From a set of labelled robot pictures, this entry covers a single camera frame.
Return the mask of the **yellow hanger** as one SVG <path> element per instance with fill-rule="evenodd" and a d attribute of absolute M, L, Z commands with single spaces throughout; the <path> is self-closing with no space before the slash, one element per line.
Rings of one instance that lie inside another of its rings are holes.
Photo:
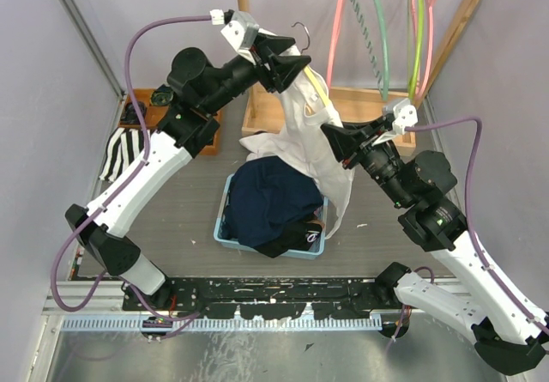
<path fill-rule="evenodd" d="M 309 30 L 308 30 L 307 26 L 303 22 L 296 21 L 292 24 L 292 27 L 296 27 L 296 26 L 302 27 L 304 32 L 305 32 L 307 42 L 306 42 L 306 45 L 304 45 L 300 49 L 301 53 L 305 53 L 311 45 L 311 36 L 310 36 L 310 33 L 309 33 Z M 305 67 L 304 73 L 305 73 L 305 76 L 308 78 L 308 80 L 311 82 L 312 87 L 315 89 L 315 91 L 318 94 L 318 97 L 322 101 L 323 105 L 328 106 L 331 103 L 331 101 L 330 101 L 328 95 L 326 94 L 326 92 L 324 91 L 323 86 L 317 80 L 317 77 L 315 76 L 315 74 L 313 73 L 311 68 L 310 67 Z"/>

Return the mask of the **white t shirt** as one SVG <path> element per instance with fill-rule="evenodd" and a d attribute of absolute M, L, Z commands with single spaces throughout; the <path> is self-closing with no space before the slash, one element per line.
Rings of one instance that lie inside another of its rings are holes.
<path fill-rule="evenodd" d="M 311 70 L 329 96 L 323 77 Z M 286 91 L 275 97 L 284 112 L 285 123 L 280 132 L 245 136 L 239 142 L 249 151 L 249 161 L 277 156 L 314 180 L 317 189 L 335 206 L 335 223 L 326 234 L 326 238 L 330 239 L 341 226 L 350 202 L 354 179 L 354 171 L 344 169 L 336 161 L 329 142 L 321 131 L 322 124 L 342 127 L 340 115 L 331 100 L 328 106 L 323 105 L 304 71 L 298 74 Z"/>

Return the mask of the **navy blue t shirt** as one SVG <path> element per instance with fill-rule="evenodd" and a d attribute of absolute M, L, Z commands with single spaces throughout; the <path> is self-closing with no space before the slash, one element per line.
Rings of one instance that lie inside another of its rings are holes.
<path fill-rule="evenodd" d="M 254 249 L 284 227 L 314 219 L 324 197 L 314 180 L 277 156 L 246 162 L 232 176 L 225 209 L 230 238 Z"/>

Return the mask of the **black printed t shirt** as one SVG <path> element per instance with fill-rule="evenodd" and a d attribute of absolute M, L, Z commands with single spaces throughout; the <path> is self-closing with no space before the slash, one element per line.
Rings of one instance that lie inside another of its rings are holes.
<path fill-rule="evenodd" d="M 307 252 L 321 237 L 324 223 L 318 219 L 296 221 L 286 225 L 281 235 L 254 249 L 269 258 L 277 258 L 289 251 Z"/>

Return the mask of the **salmon pink hanger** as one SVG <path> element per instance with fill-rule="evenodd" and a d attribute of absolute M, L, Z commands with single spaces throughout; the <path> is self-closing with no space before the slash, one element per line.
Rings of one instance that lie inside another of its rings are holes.
<path fill-rule="evenodd" d="M 330 44 L 329 44 L 327 73 L 325 77 L 328 88 L 331 88 L 331 84 L 333 80 L 335 54 L 336 54 L 338 40 L 340 37 L 341 20 L 342 20 L 343 11 L 345 8 L 345 2 L 346 0 L 336 0 L 335 15 L 334 15 L 334 20 L 332 24 L 331 38 L 330 38 Z"/>

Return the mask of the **mint green hanger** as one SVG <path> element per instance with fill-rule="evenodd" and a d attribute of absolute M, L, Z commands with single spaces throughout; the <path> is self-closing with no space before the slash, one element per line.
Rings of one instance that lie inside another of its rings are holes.
<path fill-rule="evenodd" d="M 387 26 L 385 16 L 383 12 L 383 6 L 381 0 L 372 0 L 379 33 L 379 44 L 381 46 L 381 57 L 378 58 L 374 53 L 374 46 L 371 40 L 371 30 L 366 24 L 365 13 L 360 4 L 360 0 L 349 0 L 353 12 L 356 16 L 357 23 L 359 25 L 360 32 L 363 36 L 366 50 L 368 52 L 368 59 L 371 65 L 372 73 L 376 80 L 377 90 L 380 93 L 382 101 L 387 101 L 389 98 L 389 79 L 390 79 L 390 67 L 389 67 L 389 42 L 387 35 Z"/>

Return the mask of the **pink plastic hanger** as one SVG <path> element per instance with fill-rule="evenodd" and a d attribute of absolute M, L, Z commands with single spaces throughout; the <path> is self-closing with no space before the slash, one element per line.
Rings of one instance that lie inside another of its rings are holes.
<path fill-rule="evenodd" d="M 434 50 L 434 6 L 437 0 L 425 0 L 425 33 L 422 48 L 422 61 L 419 72 L 419 84 L 413 99 L 417 106 L 426 93 L 428 79 L 431 75 Z"/>

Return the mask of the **lime green hanger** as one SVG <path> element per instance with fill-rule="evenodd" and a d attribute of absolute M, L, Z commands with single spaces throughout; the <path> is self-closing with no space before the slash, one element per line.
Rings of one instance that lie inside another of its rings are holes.
<path fill-rule="evenodd" d="M 425 33 L 425 0 L 407 0 L 407 92 L 413 100 L 419 84 Z"/>

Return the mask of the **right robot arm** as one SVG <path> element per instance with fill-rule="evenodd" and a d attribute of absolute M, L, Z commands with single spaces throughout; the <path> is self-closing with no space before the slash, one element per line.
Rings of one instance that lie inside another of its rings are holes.
<path fill-rule="evenodd" d="M 379 142 L 382 120 L 321 127 L 335 159 L 362 166 L 398 209 L 404 234 L 443 264 L 471 295 L 464 300 L 393 262 L 375 279 L 381 305 L 416 307 L 458 331 L 494 370 L 512 376 L 546 357 L 548 313 L 531 302 L 480 243 L 466 216 L 447 198 L 457 179 L 444 153 L 424 150 L 401 159 L 391 141 Z"/>

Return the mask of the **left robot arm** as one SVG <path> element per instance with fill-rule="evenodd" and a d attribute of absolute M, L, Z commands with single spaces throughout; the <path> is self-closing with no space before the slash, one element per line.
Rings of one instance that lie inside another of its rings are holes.
<path fill-rule="evenodd" d="M 153 310 L 169 305 L 172 289 L 166 274 L 128 238 L 134 220 L 160 187 L 213 141 L 220 109 L 255 84 L 270 93 L 287 90 L 311 62 L 293 38 L 269 33 L 259 33 L 249 52 L 249 58 L 237 55 L 216 68 L 197 47 L 180 51 L 167 77 L 174 99 L 148 146 L 102 197 L 85 207 L 73 204 L 65 213 L 78 243 Z"/>

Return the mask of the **dark rolled item in tray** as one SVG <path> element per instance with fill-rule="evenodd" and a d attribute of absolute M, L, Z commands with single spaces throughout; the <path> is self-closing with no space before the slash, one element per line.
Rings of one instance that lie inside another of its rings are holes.
<path fill-rule="evenodd" d="M 151 93 L 150 105 L 169 106 L 174 100 L 174 95 L 175 93 L 170 86 L 162 84 Z"/>
<path fill-rule="evenodd" d="M 145 105 L 145 103 L 142 101 L 138 101 L 137 107 L 141 112 L 142 117 L 145 118 L 147 114 L 147 106 Z M 132 102 L 128 103 L 123 109 L 119 123 L 121 125 L 128 125 L 128 126 L 140 124 L 136 109 Z"/>

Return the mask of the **light blue plastic basket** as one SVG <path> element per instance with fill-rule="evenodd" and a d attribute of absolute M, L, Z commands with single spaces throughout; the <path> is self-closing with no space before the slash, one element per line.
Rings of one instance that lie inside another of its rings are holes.
<path fill-rule="evenodd" d="M 226 206 L 229 204 L 229 189 L 230 189 L 231 180 L 232 180 L 232 174 L 230 174 L 226 178 L 226 182 L 224 185 L 224 190 L 223 190 L 221 201 L 220 201 L 220 207 L 218 210 L 216 222 L 214 224 L 214 231 L 213 231 L 214 240 L 219 242 L 223 247 L 228 249 L 256 253 L 255 249 L 249 246 L 241 245 L 236 239 L 230 238 L 228 235 L 228 230 L 226 227 L 225 209 L 226 209 Z M 321 235 L 311 244 L 311 247 L 308 251 L 291 249 L 291 250 L 288 250 L 287 252 L 282 253 L 281 256 L 287 257 L 287 258 L 314 260 L 315 258 L 323 254 L 323 251 L 325 248 L 325 241 L 326 241 L 325 232 L 322 232 Z"/>

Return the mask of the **black white striped cloth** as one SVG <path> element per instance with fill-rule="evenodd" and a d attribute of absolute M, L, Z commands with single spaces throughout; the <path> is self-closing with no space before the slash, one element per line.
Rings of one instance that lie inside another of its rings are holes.
<path fill-rule="evenodd" d="M 145 136 L 139 129 L 117 128 L 106 145 L 99 180 L 113 183 L 144 150 Z"/>

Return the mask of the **wooden clothes rack frame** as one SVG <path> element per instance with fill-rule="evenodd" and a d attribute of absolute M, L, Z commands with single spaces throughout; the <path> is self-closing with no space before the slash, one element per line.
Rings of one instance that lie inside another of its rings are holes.
<path fill-rule="evenodd" d="M 453 52 L 458 40 L 477 10 L 481 0 L 462 0 L 454 13 L 453 20 L 449 24 L 444 37 L 438 46 L 434 46 L 431 75 L 428 79 L 425 95 L 421 98 L 419 107 L 425 101 L 433 83 L 445 66 L 449 56 Z M 376 113 L 382 111 L 387 101 L 392 101 L 404 95 L 403 92 L 389 90 L 389 98 L 382 101 L 380 93 L 372 88 L 344 88 L 334 87 L 330 89 L 335 109 L 344 122 L 362 123 L 373 119 Z M 280 132 L 285 123 L 284 114 L 279 101 L 269 95 L 266 90 L 254 86 L 249 95 L 241 128 L 242 136 L 252 136 L 263 131 L 270 133 Z"/>

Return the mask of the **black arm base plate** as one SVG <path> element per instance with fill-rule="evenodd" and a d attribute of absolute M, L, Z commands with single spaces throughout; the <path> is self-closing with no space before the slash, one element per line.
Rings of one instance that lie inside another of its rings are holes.
<path fill-rule="evenodd" d="M 139 299 L 127 284 L 122 290 L 126 312 L 145 311 L 147 302 L 177 318 L 197 313 L 209 319 L 296 319 L 310 308 L 315 320 L 355 319 L 401 309 L 392 292 L 356 277 L 173 277 L 158 300 Z"/>

